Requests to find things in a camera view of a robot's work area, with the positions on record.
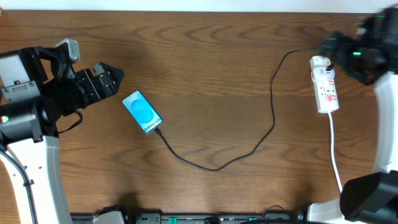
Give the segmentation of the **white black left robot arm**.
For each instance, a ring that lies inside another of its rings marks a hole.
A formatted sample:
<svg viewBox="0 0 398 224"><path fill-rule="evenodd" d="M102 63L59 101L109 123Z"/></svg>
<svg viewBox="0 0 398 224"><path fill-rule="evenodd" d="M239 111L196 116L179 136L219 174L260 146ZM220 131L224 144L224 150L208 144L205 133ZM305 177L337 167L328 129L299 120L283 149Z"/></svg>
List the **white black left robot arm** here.
<svg viewBox="0 0 398 224"><path fill-rule="evenodd" d="M29 47L1 55L1 161L22 223L73 221L60 175L57 120L115 95L124 72L99 62L74 71L77 47Z"/></svg>

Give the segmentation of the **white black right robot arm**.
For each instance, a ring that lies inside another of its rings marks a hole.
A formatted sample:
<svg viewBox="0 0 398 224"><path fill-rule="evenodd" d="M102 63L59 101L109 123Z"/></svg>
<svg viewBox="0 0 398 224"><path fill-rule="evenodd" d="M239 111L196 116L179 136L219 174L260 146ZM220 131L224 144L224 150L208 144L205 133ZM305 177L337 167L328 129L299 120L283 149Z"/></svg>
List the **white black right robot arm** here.
<svg viewBox="0 0 398 224"><path fill-rule="evenodd" d="M307 223L397 223L397 6L359 25L352 39L334 31L310 59L319 113L338 109L333 67L373 85L378 108L377 154L370 174L339 183L338 199L312 203Z"/></svg>

